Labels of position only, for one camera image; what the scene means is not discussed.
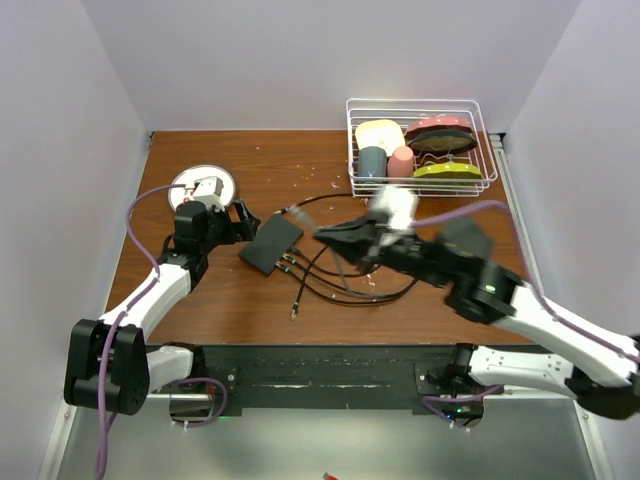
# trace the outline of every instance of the wire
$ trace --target wire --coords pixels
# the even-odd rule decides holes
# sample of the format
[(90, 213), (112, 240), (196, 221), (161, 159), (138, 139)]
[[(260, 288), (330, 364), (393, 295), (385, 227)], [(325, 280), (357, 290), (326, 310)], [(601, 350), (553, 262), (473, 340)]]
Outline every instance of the wire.
[(167, 250), (169, 250), (169, 242), (171, 242), (172, 239), (173, 233), (167, 235), (167, 238), (164, 239), (164, 242), (162, 242), (162, 253), (165, 253)]
[(400, 290), (399, 292), (397, 292), (396, 294), (393, 295), (389, 295), (388, 298), (383, 298), (382, 300), (378, 300), (377, 298), (374, 300), (341, 300), (339, 298), (333, 298), (333, 297), (329, 297), (328, 295), (325, 295), (324, 293), (316, 290), (315, 288), (313, 288), (311, 285), (307, 284), (307, 283), (303, 283), (302, 278), (297, 275), (293, 270), (287, 268), (287, 267), (280, 267), (285, 273), (291, 275), (293, 278), (295, 278), (299, 283), (300, 286), (302, 288), (307, 288), (309, 291), (311, 291), (312, 293), (314, 293), (315, 295), (317, 295), (318, 297), (322, 298), (323, 300), (326, 300), (327, 302), (330, 303), (335, 303), (336, 305), (344, 305), (344, 306), (376, 306), (376, 305), (386, 305), (388, 303), (394, 302), (396, 300), (399, 300), (403, 295), (405, 295), (410, 289), (411, 287), (413, 287), (416, 283), (418, 283), (418, 280), (414, 279), (411, 281), (411, 283), (409, 285), (407, 285), (404, 289)]
[(328, 193), (326, 195), (318, 195), (317, 197), (309, 197), (304, 199), (302, 202), (300, 203), (296, 203), (290, 207), (283, 207), (280, 210), (276, 210), (275, 213), (287, 213), (289, 211), (291, 211), (292, 208), (294, 207), (302, 207), (303, 205), (307, 205), (309, 203), (313, 203), (313, 202), (317, 202), (318, 200), (325, 200), (327, 198), (337, 198), (337, 197), (351, 197), (353, 198), (353, 194), (351, 192), (349, 193)]
[[(296, 247), (293, 247), (291, 249), (291, 253), (294, 253), (296, 255), (298, 255), (299, 257), (301, 257), (303, 260), (306, 260), (309, 263), (313, 263), (311, 261), (311, 259), (309, 257), (307, 257), (304, 253), (302, 253), (300, 250), (298, 250)], [(320, 265), (318, 265), (317, 263), (313, 263), (313, 268), (315, 268), (316, 270), (318, 270), (321, 273), (324, 273), (325, 275), (329, 275), (331, 277), (339, 277), (340, 274), (338, 272), (332, 272), (331, 270), (327, 270), (325, 268), (322, 268)], [(373, 272), (375, 272), (376, 270), (378, 270), (380, 268), (380, 265), (375, 265), (373, 267), (373, 269), (369, 272), (369, 273), (361, 273), (361, 272), (356, 272), (356, 273), (345, 273), (344, 276), (347, 278), (359, 278), (359, 277), (365, 277), (367, 275), (371, 275)]]
[(557, 321), (558, 323), (560, 323), (561, 325), (565, 326), (566, 328), (582, 335), (585, 338), (588, 338), (589, 340), (605, 347), (608, 348), (609, 350), (611, 350), (612, 352), (615, 352), (618, 355), (621, 355), (624, 358), (627, 358), (629, 360), (634, 361), (637, 364), (640, 364), (640, 355), (634, 355), (632, 353), (627, 353), (626, 351), (624, 351), (622, 348), (617, 347), (616, 345), (612, 344), (611, 342), (608, 342), (607, 340), (599, 337), (597, 334), (591, 333), (587, 330), (585, 330), (584, 328), (578, 326), (578, 325), (574, 325), (573, 323), (571, 323), (569, 320), (565, 319), (564, 317), (562, 317), (560, 314), (558, 314), (553, 307), (551, 307), (551, 305), (549, 305), (549, 303), (547, 302), (547, 300), (544, 298), (544, 296), (542, 295), (542, 287), (540, 286), (540, 284), (538, 283), (538, 280), (536, 278), (535, 275), (532, 275), (531, 269), (529, 268), (529, 264), (526, 261), (525, 255), (524, 255), (524, 250), (522, 247), (522, 242), (521, 242), (521, 238), (518, 235), (518, 230), (516, 229), (516, 225), (515, 222), (513, 220), (513, 216), (511, 215), (511, 211), (509, 210), (509, 207), (504, 204), (503, 202), (499, 202), (498, 200), (481, 200), (478, 202), (474, 202), (470, 205), (465, 205), (464, 207), (460, 207), (457, 208), (456, 210), (452, 210), (450, 212), (447, 213), (443, 213), (440, 215), (435, 215), (433, 217), (429, 217), (429, 218), (425, 218), (422, 220), (416, 220), (413, 222), (412, 226), (414, 228), (416, 227), (427, 227), (427, 226), (431, 226), (431, 225), (438, 225), (444, 222), (448, 222), (450, 220), (454, 220), (456, 218), (460, 218), (460, 217), (466, 217), (468, 215), (480, 212), (482, 210), (487, 210), (490, 208), (498, 208), (499, 210), (501, 210), (504, 214), (506, 214), (506, 216), (509, 218), (509, 224), (511, 226), (512, 232), (514, 237), (516, 238), (516, 243), (518, 244), (518, 253), (520, 254), (520, 260), (522, 261), (522, 264), (524, 265), (524, 269), (525, 272), (527, 274), (527, 278), (529, 279), (529, 282), (531, 284), (531, 290), (533, 291), (533, 295), (536, 298), (536, 300), (538, 301), (538, 303), (542, 306), (542, 308), (545, 309), (545, 311), (551, 315), (551, 317)]
[(366, 301), (347, 301), (347, 300), (341, 300), (341, 299), (337, 299), (337, 298), (333, 298), (333, 297), (329, 297), (328, 295), (325, 295), (321, 292), (319, 292), (318, 290), (316, 290), (315, 288), (313, 288), (311, 285), (309, 285), (307, 283), (307, 278), (309, 275), (312, 275), (316, 278), (318, 278), (320, 281), (331, 285), (335, 288), (340, 289), (341, 291), (346, 292), (346, 290), (341, 287), (340, 285), (337, 285), (333, 282), (330, 282), (329, 280), (323, 279), (315, 274), (313, 274), (311, 272), (311, 268), (316, 265), (316, 261), (318, 260), (318, 258), (320, 258), (320, 256), (327, 250), (327, 248), (329, 248), (327, 245), (325, 245), (324, 247), (322, 247), (320, 249), (320, 251), (315, 255), (315, 257), (313, 259), (311, 259), (309, 261), (309, 265), (307, 265), (307, 267), (305, 268), (304, 271), (304, 275), (301, 277), (299, 277), (295, 272), (293, 272), (291, 269), (289, 269), (288, 267), (284, 267), (281, 264), (278, 264), (278, 267), (283, 270), (285, 273), (290, 274), (292, 277), (294, 277), (299, 283), (300, 283), (300, 289), (298, 290), (298, 295), (296, 296), (296, 300), (293, 303), (293, 306), (291, 307), (291, 319), (295, 319), (296, 316), (298, 315), (298, 309), (300, 308), (300, 302), (302, 299), (302, 294), (304, 292), (304, 289), (307, 288), (309, 289), (312, 293), (314, 293), (315, 295), (317, 295), (318, 297), (322, 298), (323, 300), (326, 300), (330, 303), (334, 303), (337, 305), (344, 305), (344, 306), (376, 306), (376, 305), (386, 305), (388, 303), (394, 302), (398, 299), (400, 299), (402, 296), (404, 296), (409, 290), (411, 290), (411, 288), (413, 288), (413, 286), (418, 283), (417, 279), (413, 279), (409, 285), (407, 285), (406, 287), (404, 287), (402, 290), (399, 290), (397, 292), (394, 293), (390, 293), (390, 294), (384, 294), (383, 296), (376, 296), (376, 297), (369, 297), (368, 300)]
[[(293, 206), (289, 209), (289, 211), (291, 213), (293, 213), (293, 215), (302, 223), (305, 223), (306, 225), (308, 225), (314, 232), (318, 230), (318, 227), (316, 226), (316, 224), (313, 222), (313, 220), (311, 219), (311, 217), (309, 216), (309, 214), (307, 212), (305, 212), (304, 210), (302, 210), (301, 208), (299, 208), (298, 206)], [(327, 249), (327, 246), (325, 246), (325, 248), (322, 250), (321, 253), (319, 253), (319, 255), (322, 255), (322, 253), (324, 253), (324, 250)], [(340, 279), (342, 280), (342, 285), (344, 286), (345, 290), (349, 293), (349, 295), (351, 295), (352, 297), (356, 297), (356, 298), (371, 298), (371, 297), (386, 297), (389, 294), (388, 293), (377, 293), (377, 292), (372, 292), (370, 294), (365, 294), (362, 295), (360, 293), (354, 292), (351, 287), (349, 286), (349, 282), (347, 281), (347, 278), (345, 277), (344, 274), (344, 270), (342, 269), (342, 262), (340, 261), (340, 257), (338, 256), (338, 254), (336, 252), (333, 251), (333, 249), (330, 249), (329, 252), (331, 253), (331, 256), (333, 257), (333, 261), (336, 263), (336, 269), (338, 270), (338, 274), (340, 276)]]
[[(303, 271), (307, 270), (307, 267), (303, 266), (301, 263), (294, 261), (293, 265), (300, 267)], [(342, 292), (346, 292), (348, 293), (345, 288), (342, 285), (338, 285), (337, 283), (332, 282), (331, 280), (327, 280), (326, 278), (322, 277), (321, 275), (318, 275), (317, 273), (314, 273), (312, 271), (309, 271), (309, 275), (312, 276), (313, 278), (315, 278), (316, 280), (324, 283), (325, 285), (329, 285), (330, 287), (333, 287), (335, 289), (338, 289)], [(366, 292), (358, 292), (357, 290), (354, 290), (354, 292), (361, 294), (361, 295), (367, 295)]]
[(467, 421), (466, 421), (466, 422), (464, 422), (464, 423), (462, 424), (462, 426), (463, 426), (463, 427), (466, 427), (466, 426), (467, 426), (467, 425), (469, 425), (471, 422), (473, 422), (474, 420), (478, 420), (479, 418), (482, 418), (482, 417), (471, 417), (471, 418), (467, 419)]
[(481, 400), (482, 398), (490, 395), (502, 388), (502, 385), (494, 385), (493, 387), (487, 388), (485, 391), (478, 393), (476, 395), (472, 395), (470, 397), (460, 397), (460, 398), (451, 398), (451, 397), (437, 397), (432, 395), (425, 395), (422, 397), (422, 404), (431, 410), (431, 412), (435, 413), (438, 417), (442, 418), (445, 422), (451, 425), (451, 428), (465, 428), (463, 424), (458, 422), (456, 419), (447, 417), (444, 412), (433, 405), (431, 402), (443, 402), (443, 403), (473, 403)]
[(224, 386), (224, 384), (216, 380), (215, 378), (209, 378), (209, 377), (185, 378), (182, 380), (177, 380), (173, 382), (171, 385), (184, 385), (188, 383), (202, 383), (202, 382), (215, 385), (216, 387), (218, 387), (220, 391), (222, 391), (222, 403), (220, 404), (220, 407), (218, 408), (218, 410), (216, 410), (216, 413), (211, 415), (206, 420), (202, 420), (200, 422), (187, 422), (183, 420), (174, 420), (177, 424), (184, 425), (186, 428), (204, 427), (205, 425), (209, 425), (210, 423), (213, 423), (220, 415), (222, 415), (222, 412), (224, 412), (224, 409), (227, 407), (227, 400), (229, 398), (229, 393), (227, 392), (227, 389)]

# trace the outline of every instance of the wooden tabletop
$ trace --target wooden tabletop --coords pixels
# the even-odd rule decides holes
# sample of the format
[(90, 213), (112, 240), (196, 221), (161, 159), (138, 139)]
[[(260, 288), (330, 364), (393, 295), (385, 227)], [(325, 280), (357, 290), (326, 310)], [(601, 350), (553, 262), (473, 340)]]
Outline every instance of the wooden tabletop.
[[(166, 185), (194, 165), (221, 165), (234, 175), (239, 195), (253, 215), (266, 222), (271, 214), (307, 197), (349, 191), (345, 131), (159, 132), (140, 185), (144, 192)], [(505, 200), (500, 181), (481, 199)], [(416, 218), (439, 214), (475, 199), (423, 198)], [(362, 199), (336, 198), (306, 208), (317, 224), (335, 224), (365, 212)], [(133, 228), (154, 255), (173, 231), (166, 193), (143, 201), (133, 216)], [(476, 216), (496, 245), (493, 259), (522, 273), (516, 244), (504, 216)], [(419, 233), (430, 238), (435, 230)], [(330, 305), (305, 292), (300, 311), (290, 320), (299, 284), (276, 270), (270, 277), (238, 257), (243, 244), (221, 246), (209, 255), (209, 270), (191, 295), (162, 320), (150, 342), (207, 343), (521, 343), (525, 340), (497, 328), (456, 316), (443, 303), (444, 290), (417, 284), (395, 303), (375, 307)], [(305, 236), (299, 249), (313, 256), (321, 245)], [(320, 262), (335, 270), (330, 255)], [(109, 299), (109, 309), (124, 300), (148, 275), (150, 265), (126, 240)], [(381, 269), (371, 279), (353, 280), (362, 291), (391, 292), (409, 282), (405, 276)]]

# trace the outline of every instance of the red plate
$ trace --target red plate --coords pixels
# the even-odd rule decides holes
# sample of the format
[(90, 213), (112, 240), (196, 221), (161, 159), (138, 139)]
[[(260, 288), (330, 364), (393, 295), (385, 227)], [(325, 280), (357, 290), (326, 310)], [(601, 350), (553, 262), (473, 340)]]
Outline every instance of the red plate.
[(433, 117), (433, 118), (422, 118), (416, 122), (413, 122), (411, 125), (407, 127), (407, 131), (404, 132), (404, 138), (408, 141), (413, 140), (416, 136), (420, 135), (422, 132), (426, 132), (428, 130), (435, 129), (454, 129), (454, 130), (462, 130), (467, 133), (471, 133), (471, 124), (469, 121), (462, 117)]

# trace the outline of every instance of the dish rack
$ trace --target dish rack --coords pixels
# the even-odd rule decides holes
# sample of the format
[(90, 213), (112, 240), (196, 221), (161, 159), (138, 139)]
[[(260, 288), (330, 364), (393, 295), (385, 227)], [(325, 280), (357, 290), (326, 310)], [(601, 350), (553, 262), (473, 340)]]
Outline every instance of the dish rack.
[[(416, 154), (414, 170), (431, 163), (458, 162), (476, 166), (482, 178), (392, 178), (358, 177), (358, 144), (355, 130), (370, 120), (393, 120), (402, 131), (416, 120), (438, 116), (464, 118), (472, 127), (478, 146), (458, 155), (436, 157), (430, 153)], [(369, 197), (387, 183), (413, 190), (419, 197), (477, 197), (498, 178), (496, 159), (491, 148), (489, 134), (482, 120), (480, 106), (473, 100), (378, 100), (351, 98), (347, 100), (347, 125), (349, 129), (349, 178), (355, 197)]]

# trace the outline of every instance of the round plate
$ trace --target round plate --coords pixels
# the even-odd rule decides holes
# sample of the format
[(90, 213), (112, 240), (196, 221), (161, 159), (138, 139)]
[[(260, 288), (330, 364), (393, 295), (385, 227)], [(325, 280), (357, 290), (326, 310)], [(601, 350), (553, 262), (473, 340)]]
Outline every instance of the round plate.
[(466, 118), (443, 116), (421, 118), (420, 120), (413, 122), (407, 127), (406, 132), (404, 132), (404, 138), (406, 138), (407, 142), (410, 142), (422, 132), (426, 132), (428, 130), (443, 130), (447, 128), (453, 130), (462, 130), (467, 133), (472, 132), (471, 124)]
[(434, 156), (457, 155), (472, 150), (478, 142), (470, 133), (462, 130), (428, 130), (419, 134), (408, 144), (416, 153), (430, 153)]
[[(197, 165), (188, 168), (178, 175), (171, 184), (186, 183), (188, 185), (207, 177), (218, 177), (222, 180), (223, 187), (220, 202), (225, 208), (231, 205), (236, 198), (236, 182), (227, 170), (217, 165)], [(184, 202), (185, 195), (184, 188), (172, 188), (169, 190), (169, 205), (174, 212), (178, 205)]]
[(482, 178), (482, 172), (475, 165), (466, 163), (440, 163), (420, 167), (413, 172), (413, 178)]

